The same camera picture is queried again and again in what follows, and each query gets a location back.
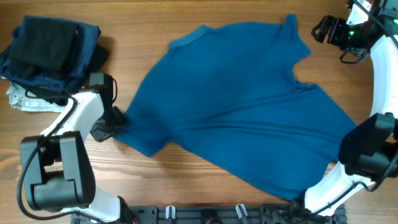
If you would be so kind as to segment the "blue polo shirt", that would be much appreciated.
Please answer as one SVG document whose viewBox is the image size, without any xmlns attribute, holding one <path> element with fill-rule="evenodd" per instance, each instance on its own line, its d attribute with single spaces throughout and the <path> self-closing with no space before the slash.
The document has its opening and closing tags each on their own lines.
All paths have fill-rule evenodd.
<svg viewBox="0 0 398 224">
<path fill-rule="evenodd" d="M 170 43 L 116 139 L 148 157 L 173 142 L 291 200 L 319 183 L 355 127 L 319 85 L 296 79 L 309 55 L 293 14 L 281 24 L 201 26 Z"/>
</svg>

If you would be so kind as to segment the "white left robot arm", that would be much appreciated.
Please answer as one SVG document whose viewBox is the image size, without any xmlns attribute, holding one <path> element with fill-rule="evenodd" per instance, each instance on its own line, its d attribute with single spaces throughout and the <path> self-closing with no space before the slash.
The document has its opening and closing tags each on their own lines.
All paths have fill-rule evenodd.
<svg viewBox="0 0 398 224">
<path fill-rule="evenodd" d="M 102 142 L 117 133 L 124 116 L 113 106 L 116 81 L 104 72 L 91 73 L 88 86 L 65 94 L 64 111 L 40 135 L 20 143 L 22 172 L 17 184 L 21 212 L 50 212 L 46 220 L 71 216 L 72 223 L 136 223 L 124 199 L 96 186 L 84 141 L 90 134 Z"/>
</svg>

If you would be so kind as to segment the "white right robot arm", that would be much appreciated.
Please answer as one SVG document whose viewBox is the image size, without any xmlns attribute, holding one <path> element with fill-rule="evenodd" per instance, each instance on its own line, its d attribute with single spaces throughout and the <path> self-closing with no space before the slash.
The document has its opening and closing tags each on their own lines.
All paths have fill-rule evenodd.
<svg viewBox="0 0 398 224">
<path fill-rule="evenodd" d="M 330 217 L 356 192 L 373 192 L 387 178 L 397 177 L 397 1 L 346 3 L 347 20 L 325 16 L 312 30 L 344 54 L 373 63 L 373 105 L 370 117 L 342 140 L 338 162 L 305 191 L 300 211 L 308 217 Z"/>
</svg>

